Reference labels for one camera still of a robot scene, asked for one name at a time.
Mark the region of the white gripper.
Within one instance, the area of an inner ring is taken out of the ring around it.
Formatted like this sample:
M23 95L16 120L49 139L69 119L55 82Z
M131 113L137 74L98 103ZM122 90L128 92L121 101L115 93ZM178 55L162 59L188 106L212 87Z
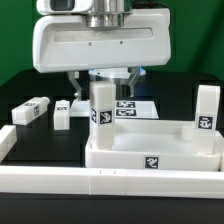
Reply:
M170 11L135 9L116 28L90 28L83 15L50 15L33 31L33 66L41 73L68 72L77 100L82 70L130 67L127 81L134 96L141 68L166 64L171 57Z

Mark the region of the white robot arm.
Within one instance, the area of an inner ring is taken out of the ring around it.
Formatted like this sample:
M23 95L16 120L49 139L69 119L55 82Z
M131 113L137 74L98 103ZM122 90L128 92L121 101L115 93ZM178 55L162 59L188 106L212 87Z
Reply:
M112 81L122 96L132 97L143 68L171 57L167 8L126 0L37 0L36 8L42 17L33 31L33 66L68 73L79 99L78 72Z

